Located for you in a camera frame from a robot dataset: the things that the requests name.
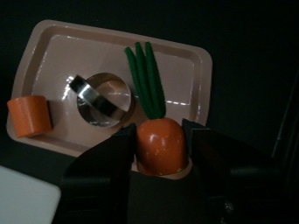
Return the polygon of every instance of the carrot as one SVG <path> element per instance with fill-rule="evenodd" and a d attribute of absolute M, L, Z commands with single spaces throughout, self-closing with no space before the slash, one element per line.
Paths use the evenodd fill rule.
<path fill-rule="evenodd" d="M 186 167 L 188 158 L 180 124 L 165 115 L 164 90 L 153 48 L 149 42 L 134 43 L 125 55 L 134 83 L 134 90 L 146 120 L 135 129 L 137 170 L 145 175 L 168 175 Z"/>

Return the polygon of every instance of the tray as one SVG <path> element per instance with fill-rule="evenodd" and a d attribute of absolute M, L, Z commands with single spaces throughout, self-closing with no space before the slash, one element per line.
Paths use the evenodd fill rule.
<path fill-rule="evenodd" d="M 79 117 L 70 78 L 97 73 L 117 75 L 134 93 L 123 48 L 149 41 L 161 74 L 166 116 L 177 123 L 182 118 L 205 124 L 210 95 L 210 56 L 196 46 L 184 45 L 121 31 L 43 20 L 31 36 L 17 68 L 11 98 L 43 95 L 50 110 L 53 130 L 34 137 L 15 138 L 10 117 L 6 131 L 23 144 L 77 157 L 109 138 L 119 127 L 99 128 Z M 137 100 L 134 111 L 122 123 L 140 124 L 145 115 Z"/>

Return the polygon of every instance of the dark background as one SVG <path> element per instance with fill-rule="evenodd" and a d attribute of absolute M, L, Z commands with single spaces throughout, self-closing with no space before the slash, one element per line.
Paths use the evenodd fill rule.
<path fill-rule="evenodd" d="M 5 103 L 15 69 L 31 29 L 43 19 L 131 32 L 204 48 L 213 63 L 206 126 L 270 156 L 297 70 L 297 15 L 297 1 L 0 1 L 0 165 L 57 185 L 73 160 L 14 142 L 5 132 Z M 144 191 L 152 196 L 158 192 L 158 185 L 162 191 L 178 187 L 134 174 L 131 180 L 131 189 L 140 189 L 148 182 L 146 187 L 152 188 Z M 190 195 L 184 195 L 185 201 L 168 196 L 162 199 L 165 205 L 185 205 L 192 200 Z M 144 197 L 141 192 L 130 197 L 131 205 L 145 205 L 138 199 Z M 182 207 L 178 211 L 185 217 Z M 154 213 L 148 212 L 144 219 L 142 215 L 138 217 L 141 212 L 134 212 L 130 223 L 153 223 Z M 168 212 L 174 212 L 174 208 L 169 206 Z M 165 220 L 161 223 L 196 223 L 182 222 L 177 217 L 176 222 Z"/>

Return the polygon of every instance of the white surface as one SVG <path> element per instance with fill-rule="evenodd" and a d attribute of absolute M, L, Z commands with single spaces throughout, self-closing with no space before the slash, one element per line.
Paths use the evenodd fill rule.
<path fill-rule="evenodd" d="M 50 224 L 59 195 L 55 185 L 0 166 L 1 224 Z"/>
<path fill-rule="evenodd" d="M 45 96 L 53 130 L 31 138 L 15 138 L 7 116 L 6 130 L 13 140 L 77 157 L 110 137 L 119 125 L 102 129 L 82 120 L 75 95 L 67 84 L 75 74 L 87 78 L 106 72 L 117 75 L 134 93 L 123 49 L 126 46 L 133 48 L 135 41 L 141 44 L 149 41 L 153 46 L 166 102 L 165 116 L 177 123 L 185 118 L 205 124 L 210 97 L 210 56 L 204 49 L 121 31 L 45 20 L 31 31 L 14 76 L 11 98 Z M 135 101 L 131 116 L 122 125 L 137 125 L 144 120 L 145 115 Z"/>

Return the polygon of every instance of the orange cylinder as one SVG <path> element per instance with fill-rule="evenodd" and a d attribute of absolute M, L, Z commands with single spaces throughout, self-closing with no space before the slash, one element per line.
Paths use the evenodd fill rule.
<path fill-rule="evenodd" d="M 26 95 L 6 103 L 17 137 L 31 137 L 51 130 L 43 96 Z"/>

